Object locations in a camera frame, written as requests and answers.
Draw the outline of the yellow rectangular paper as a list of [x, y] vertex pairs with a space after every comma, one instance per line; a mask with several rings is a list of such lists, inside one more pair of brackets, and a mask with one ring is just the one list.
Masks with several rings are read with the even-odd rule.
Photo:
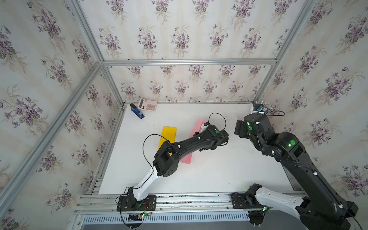
[[162, 129], [161, 133], [162, 137], [160, 138], [158, 149], [161, 148], [161, 146], [166, 142], [166, 140], [170, 141], [170, 143], [174, 143], [176, 138], [176, 132], [177, 132], [176, 127], [164, 126]]

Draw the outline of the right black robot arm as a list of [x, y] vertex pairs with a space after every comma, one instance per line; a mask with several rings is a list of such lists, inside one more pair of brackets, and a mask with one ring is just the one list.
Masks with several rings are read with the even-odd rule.
[[358, 206], [346, 201], [331, 187], [294, 134], [276, 133], [268, 116], [262, 113], [252, 113], [238, 120], [234, 134], [249, 139], [263, 155], [281, 163], [306, 193], [305, 197], [293, 197], [253, 184], [244, 194], [232, 194], [235, 209], [266, 211], [271, 207], [299, 219], [309, 230], [350, 229], [348, 219], [356, 216]]

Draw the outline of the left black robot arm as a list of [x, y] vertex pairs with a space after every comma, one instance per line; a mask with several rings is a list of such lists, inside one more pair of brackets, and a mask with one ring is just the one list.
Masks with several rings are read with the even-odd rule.
[[206, 122], [200, 132], [192, 137], [179, 142], [171, 143], [165, 139], [154, 155], [154, 160], [149, 163], [151, 171], [136, 186], [127, 189], [129, 202], [136, 203], [147, 198], [149, 190], [159, 179], [174, 174], [179, 162], [187, 155], [195, 151], [215, 150], [224, 146], [229, 141], [226, 130], [219, 130], [215, 125]]

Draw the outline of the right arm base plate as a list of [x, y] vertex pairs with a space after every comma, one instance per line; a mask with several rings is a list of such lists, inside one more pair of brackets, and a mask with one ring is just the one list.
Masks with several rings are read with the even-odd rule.
[[231, 194], [231, 199], [234, 209], [261, 209], [261, 211], [271, 209], [269, 206], [261, 205], [255, 198], [255, 195], [252, 194], [235, 192]]

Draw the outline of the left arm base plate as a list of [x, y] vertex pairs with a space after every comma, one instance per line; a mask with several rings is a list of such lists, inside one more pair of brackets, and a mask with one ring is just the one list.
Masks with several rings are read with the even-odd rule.
[[120, 195], [116, 198], [118, 212], [128, 211], [155, 211], [157, 196], [149, 195], [142, 201], [136, 201], [135, 198], [128, 195]]

